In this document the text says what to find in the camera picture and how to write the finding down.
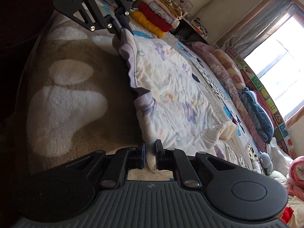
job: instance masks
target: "stuffed toy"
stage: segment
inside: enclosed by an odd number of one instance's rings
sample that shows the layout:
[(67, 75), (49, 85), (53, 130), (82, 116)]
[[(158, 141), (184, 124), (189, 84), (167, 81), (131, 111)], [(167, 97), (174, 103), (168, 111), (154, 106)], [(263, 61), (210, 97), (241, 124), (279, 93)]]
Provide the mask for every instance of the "stuffed toy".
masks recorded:
[(260, 152), (260, 153), (261, 153), (261, 155), (260, 155), (261, 166), (264, 168), (266, 175), (269, 176), (273, 171), (272, 162), (267, 153), (262, 153), (262, 152)]

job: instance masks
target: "gray curtain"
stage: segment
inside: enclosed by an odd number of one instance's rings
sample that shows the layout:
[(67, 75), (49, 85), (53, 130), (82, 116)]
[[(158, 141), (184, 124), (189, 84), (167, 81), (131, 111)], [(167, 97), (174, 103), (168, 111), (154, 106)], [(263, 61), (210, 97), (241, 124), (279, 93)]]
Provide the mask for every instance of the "gray curtain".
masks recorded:
[(298, 10), (291, 0), (272, 0), (246, 25), (234, 33), (223, 45), (232, 46), (242, 58), (248, 56)]

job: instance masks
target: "ribbed black plastic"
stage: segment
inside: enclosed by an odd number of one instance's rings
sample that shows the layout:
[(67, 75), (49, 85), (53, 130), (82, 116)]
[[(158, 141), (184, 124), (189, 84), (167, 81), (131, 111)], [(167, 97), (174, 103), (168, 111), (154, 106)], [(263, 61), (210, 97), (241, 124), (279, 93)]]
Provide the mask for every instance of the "ribbed black plastic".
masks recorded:
[(126, 181), (118, 190), (100, 193), (86, 211), (58, 223), (38, 223), (22, 218), (18, 228), (283, 228), (280, 220), (241, 223), (211, 208), (203, 194), (182, 189), (175, 181)]

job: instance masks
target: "white blanket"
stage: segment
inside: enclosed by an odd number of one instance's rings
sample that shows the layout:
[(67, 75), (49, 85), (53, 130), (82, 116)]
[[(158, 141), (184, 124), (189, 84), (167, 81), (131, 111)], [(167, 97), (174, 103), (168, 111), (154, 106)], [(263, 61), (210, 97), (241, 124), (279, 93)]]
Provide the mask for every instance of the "white blanket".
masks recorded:
[(237, 126), (219, 122), (202, 92), (205, 86), (193, 79), (188, 61), (161, 39), (135, 37), (124, 30), (122, 42), (120, 53), (134, 65), (130, 74), (134, 87), (146, 90), (135, 106), (150, 169), (155, 169), (156, 139), (162, 140), (164, 148), (182, 149), (191, 156), (198, 151), (216, 156), (220, 151), (223, 159), (237, 164), (224, 142), (236, 133)]

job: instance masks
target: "pillow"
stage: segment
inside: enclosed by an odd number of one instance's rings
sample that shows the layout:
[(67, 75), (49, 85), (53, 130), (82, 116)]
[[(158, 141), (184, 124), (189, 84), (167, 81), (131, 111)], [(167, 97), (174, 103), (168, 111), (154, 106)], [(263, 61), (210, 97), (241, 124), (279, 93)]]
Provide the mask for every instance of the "pillow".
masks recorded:
[(253, 91), (244, 91), (241, 93), (241, 99), (253, 120), (258, 134), (266, 143), (270, 143), (274, 128), (267, 112), (258, 103), (256, 94)]
[(243, 76), (238, 69), (235, 62), (222, 50), (214, 50), (214, 56), (219, 60), (219, 62), (224, 66), (236, 87), (236, 89), (241, 92), (246, 87)]
[(215, 51), (215, 49), (212, 46), (206, 45), (203, 42), (190, 42), (187, 43), (187, 45), (190, 46), (194, 52), (213, 53)]
[(287, 179), (286, 179), (286, 177), (282, 173), (274, 170), (269, 175), (269, 177), (272, 178), (272, 179), (274, 179), (274, 180), (276, 180), (276, 181), (278, 181), (284, 188), (288, 188), (289, 187), (289, 184), (287, 183)]
[(262, 108), (267, 112), (267, 114), (272, 122), (272, 125), (275, 127), (276, 122), (274, 121), (271, 111), (270, 111), (269, 107), (267, 106), (264, 98), (262, 97), (262, 94), (257, 90), (254, 90), (253, 92), (255, 93), (255, 95), (257, 97), (257, 101), (258, 101), (259, 105), (262, 106)]
[(273, 170), (276, 170), (286, 176), (293, 160), (286, 153), (284, 153), (282, 149), (280, 149), (275, 137), (273, 137), (270, 144), (267, 145), (267, 153), (272, 161)]

